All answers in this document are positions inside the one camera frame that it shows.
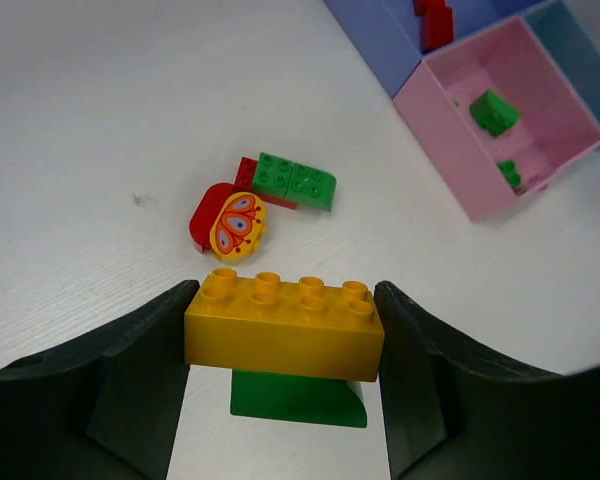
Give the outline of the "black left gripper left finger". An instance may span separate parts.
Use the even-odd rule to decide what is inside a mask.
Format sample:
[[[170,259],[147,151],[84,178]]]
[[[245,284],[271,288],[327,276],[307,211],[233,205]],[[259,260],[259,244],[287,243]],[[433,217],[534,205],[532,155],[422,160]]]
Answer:
[[[189,367],[183,281],[0,369],[0,479],[164,479]]]

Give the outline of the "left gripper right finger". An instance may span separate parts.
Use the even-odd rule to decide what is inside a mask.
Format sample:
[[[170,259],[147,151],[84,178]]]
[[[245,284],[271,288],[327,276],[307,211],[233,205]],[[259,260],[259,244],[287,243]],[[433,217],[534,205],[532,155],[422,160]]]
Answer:
[[[394,479],[600,479],[600,365],[560,375],[506,356],[393,283],[374,299]]]

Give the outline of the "green sloped lego piece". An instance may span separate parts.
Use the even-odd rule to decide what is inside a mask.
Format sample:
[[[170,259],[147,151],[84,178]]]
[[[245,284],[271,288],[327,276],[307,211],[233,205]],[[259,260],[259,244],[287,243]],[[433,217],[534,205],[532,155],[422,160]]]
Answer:
[[[357,382],[242,370],[232,372],[230,413],[350,428],[368,423]]]

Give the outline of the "red yellow green stack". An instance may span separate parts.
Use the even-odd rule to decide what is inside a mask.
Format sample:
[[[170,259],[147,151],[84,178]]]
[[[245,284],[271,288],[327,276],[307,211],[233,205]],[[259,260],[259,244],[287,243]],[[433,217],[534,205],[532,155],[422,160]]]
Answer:
[[[273,272],[213,270],[184,314],[190,365],[320,379],[375,381],[384,329],[368,287],[284,282]]]

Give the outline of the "small green lego brick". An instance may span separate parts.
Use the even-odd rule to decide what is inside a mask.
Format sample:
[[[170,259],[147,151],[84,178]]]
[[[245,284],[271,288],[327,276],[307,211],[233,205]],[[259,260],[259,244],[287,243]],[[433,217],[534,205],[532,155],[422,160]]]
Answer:
[[[522,177],[513,159],[498,162],[497,167],[512,190],[518,192],[524,189]]]

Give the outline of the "long green lego brick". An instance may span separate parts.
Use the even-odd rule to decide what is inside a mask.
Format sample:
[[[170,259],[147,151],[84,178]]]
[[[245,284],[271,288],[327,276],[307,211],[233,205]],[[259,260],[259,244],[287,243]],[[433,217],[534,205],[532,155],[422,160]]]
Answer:
[[[337,180],[334,175],[283,157],[261,152],[252,188],[256,193],[330,212]]]

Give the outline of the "green rounded lego piece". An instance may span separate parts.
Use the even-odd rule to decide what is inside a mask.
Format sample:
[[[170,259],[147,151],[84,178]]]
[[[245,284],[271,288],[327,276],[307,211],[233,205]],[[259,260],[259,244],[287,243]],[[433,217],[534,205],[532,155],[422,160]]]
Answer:
[[[487,89],[469,107],[474,122],[494,138],[516,125],[520,111],[491,89]]]

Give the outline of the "red long lego brick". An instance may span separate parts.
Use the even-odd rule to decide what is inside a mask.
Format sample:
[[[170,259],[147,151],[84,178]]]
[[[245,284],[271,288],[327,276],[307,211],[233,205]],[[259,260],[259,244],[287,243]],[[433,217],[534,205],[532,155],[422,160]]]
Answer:
[[[420,44],[425,53],[454,41],[453,9],[445,0],[414,0],[414,13],[421,20]]]

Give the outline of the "red rounded lego piece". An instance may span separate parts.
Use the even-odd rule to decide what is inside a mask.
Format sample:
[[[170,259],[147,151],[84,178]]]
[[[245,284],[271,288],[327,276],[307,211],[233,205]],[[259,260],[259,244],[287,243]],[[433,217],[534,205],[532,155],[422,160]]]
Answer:
[[[233,191],[234,186],[231,183],[216,183],[210,186],[193,213],[189,222],[189,233],[200,253],[211,249],[211,227]]]

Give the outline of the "yellow butterfly lego piece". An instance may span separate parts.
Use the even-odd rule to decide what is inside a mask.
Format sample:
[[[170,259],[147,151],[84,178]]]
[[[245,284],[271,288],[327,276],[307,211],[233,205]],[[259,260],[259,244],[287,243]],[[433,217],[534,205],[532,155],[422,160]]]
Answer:
[[[255,194],[232,194],[211,227],[212,254],[223,264],[236,265],[254,254],[266,232],[267,210]]]

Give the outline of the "red brick under green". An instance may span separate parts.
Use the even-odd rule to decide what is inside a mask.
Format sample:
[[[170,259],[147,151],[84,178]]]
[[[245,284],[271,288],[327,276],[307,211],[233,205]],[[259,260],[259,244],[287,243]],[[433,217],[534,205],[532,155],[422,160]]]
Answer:
[[[257,169],[257,161],[248,157],[243,157],[240,161],[239,168],[233,183],[233,192],[248,192],[254,193],[264,202],[277,205],[283,208],[296,210],[297,203],[286,200],[280,196],[274,196],[268,193],[256,192],[253,187],[253,179]]]

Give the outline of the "blue pink compartment tray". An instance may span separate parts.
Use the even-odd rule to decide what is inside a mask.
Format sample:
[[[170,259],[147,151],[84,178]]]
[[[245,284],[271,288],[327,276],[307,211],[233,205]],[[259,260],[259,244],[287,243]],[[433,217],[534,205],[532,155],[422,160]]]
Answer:
[[[600,1],[448,6],[455,39],[425,53],[413,1],[328,3],[466,215],[479,221],[600,148]],[[497,138],[469,111],[487,89],[520,111]],[[521,191],[497,167],[507,159]]]

